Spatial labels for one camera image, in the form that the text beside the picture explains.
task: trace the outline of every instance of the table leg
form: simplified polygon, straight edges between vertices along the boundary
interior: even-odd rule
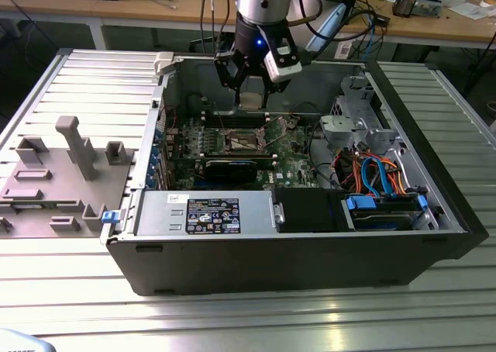
[[[107,50],[107,40],[103,34],[103,25],[101,22],[92,21],[88,24],[91,36],[93,37],[93,43],[95,44],[96,50]]]
[[[17,26],[17,20],[0,19],[0,24],[2,24],[2,27],[9,32],[11,37],[20,38],[22,36],[21,31]]]

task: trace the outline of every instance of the motherboard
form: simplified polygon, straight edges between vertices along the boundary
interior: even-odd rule
[[[166,132],[168,188],[316,188],[307,126],[283,116],[203,115]]]

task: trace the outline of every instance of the blue latch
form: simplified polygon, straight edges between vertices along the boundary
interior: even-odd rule
[[[370,195],[351,195],[346,200],[348,210],[375,210],[374,197]]]
[[[420,205],[420,208],[425,211],[429,207],[429,204],[427,203],[427,198],[425,198],[424,195],[420,195],[417,197],[418,204]]]
[[[116,224],[119,222],[121,217],[120,210],[109,210],[105,211],[102,215],[102,223],[107,224]]]

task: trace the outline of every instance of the floor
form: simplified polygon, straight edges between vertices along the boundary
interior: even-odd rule
[[[44,22],[40,22],[39,26],[59,47],[93,48],[86,26]],[[21,28],[22,36],[17,40],[10,36],[3,36],[0,40],[0,129],[27,96],[56,52],[33,25],[26,22]],[[154,49],[149,29],[109,26],[105,28],[105,34],[112,50]],[[161,29],[158,30],[159,50],[187,52],[188,42],[197,38],[199,33],[195,31]],[[381,55],[376,58],[390,60],[395,47],[394,44],[385,43]],[[329,51],[332,56],[333,48],[330,47]],[[396,53],[395,60],[416,62],[421,51],[421,47],[404,45]],[[467,72],[477,59],[476,56],[475,50],[462,51],[458,48],[443,47],[438,52],[431,52],[426,62],[434,63],[455,87],[461,90],[467,79]],[[468,98],[469,103],[486,123],[493,120],[486,111],[486,104],[496,99],[495,78],[494,71],[486,74]]]

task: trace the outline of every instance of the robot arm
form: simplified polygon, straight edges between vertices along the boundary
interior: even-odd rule
[[[288,15],[291,0],[237,0],[236,34],[234,47],[229,52],[215,55],[215,66],[221,83],[236,91],[247,75],[263,79],[265,95],[283,91],[294,74],[301,72],[298,50],[289,31]],[[232,61],[237,72],[228,71]]]

